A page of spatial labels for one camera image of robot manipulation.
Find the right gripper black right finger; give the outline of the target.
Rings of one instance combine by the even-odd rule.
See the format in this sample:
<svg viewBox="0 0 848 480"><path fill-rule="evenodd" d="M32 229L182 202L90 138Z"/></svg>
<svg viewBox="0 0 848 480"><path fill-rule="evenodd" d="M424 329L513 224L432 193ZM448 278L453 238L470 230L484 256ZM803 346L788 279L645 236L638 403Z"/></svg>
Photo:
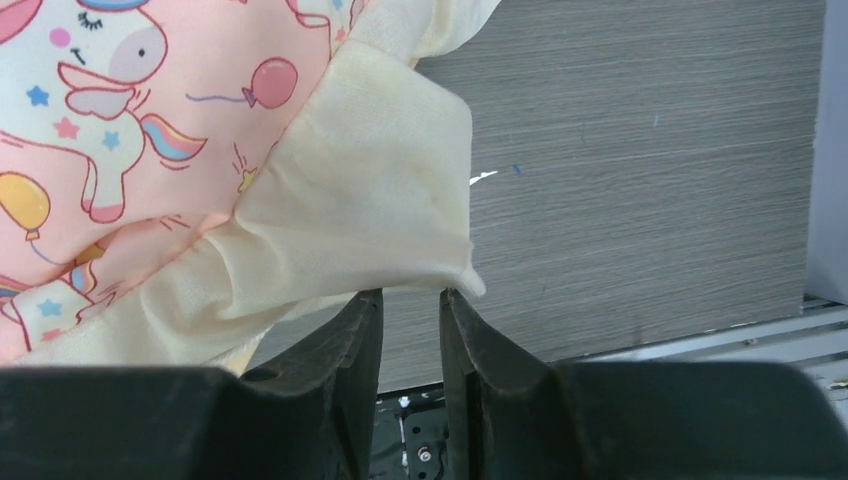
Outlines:
<svg viewBox="0 0 848 480"><path fill-rule="evenodd" d="M847 432L777 363L546 363L440 296L450 464L459 479L843 479Z"/></svg>

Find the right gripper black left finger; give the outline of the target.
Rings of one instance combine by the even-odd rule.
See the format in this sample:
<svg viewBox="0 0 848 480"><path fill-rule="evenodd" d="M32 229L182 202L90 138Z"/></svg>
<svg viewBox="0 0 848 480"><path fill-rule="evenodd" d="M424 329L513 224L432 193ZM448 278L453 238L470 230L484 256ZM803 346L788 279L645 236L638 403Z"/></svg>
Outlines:
<svg viewBox="0 0 848 480"><path fill-rule="evenodd" d="M5 479L364 479L383 296L236 376L209 367L1 373Z"/></svg>

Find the pink printed cushion with ties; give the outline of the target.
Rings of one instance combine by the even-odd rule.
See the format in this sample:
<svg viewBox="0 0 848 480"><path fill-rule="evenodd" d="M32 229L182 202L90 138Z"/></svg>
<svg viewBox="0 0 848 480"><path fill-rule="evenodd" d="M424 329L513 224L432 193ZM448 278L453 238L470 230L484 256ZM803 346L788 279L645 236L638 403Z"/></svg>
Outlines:
<svg viewBox="0 0 848 480"><path fill-rule="evenodd" d="M1 361L219 364L374 288L480 295L472 116L415 70L493 1L5 1Z"/></svg>

